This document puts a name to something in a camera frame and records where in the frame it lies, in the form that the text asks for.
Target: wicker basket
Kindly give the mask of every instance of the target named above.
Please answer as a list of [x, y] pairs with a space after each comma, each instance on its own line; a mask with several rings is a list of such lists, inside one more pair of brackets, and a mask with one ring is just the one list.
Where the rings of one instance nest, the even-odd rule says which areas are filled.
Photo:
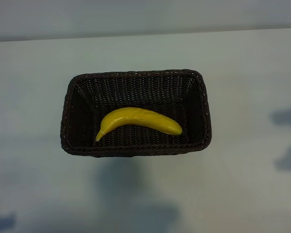
[[[95, 141], [101, 120], [111, 111], [140, 107], [180, 124], [183, 133], [124, 125]], [[203, 150], [211, 141], [211, 123], [202, 76], [193, 70], [111, 72], [73, 78], [65, 97], [61, 125], [63, 149], [74, 155], [132, 157]]]

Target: table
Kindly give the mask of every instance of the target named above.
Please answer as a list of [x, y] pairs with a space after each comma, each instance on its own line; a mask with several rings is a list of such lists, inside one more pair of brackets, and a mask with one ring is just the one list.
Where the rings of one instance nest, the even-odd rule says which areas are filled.
[[[194, 69], [213, 138], [178, 156], [60, 145], [82, 73]], [[0, 42], [0, 230], [291, 233], [291, 29]]]

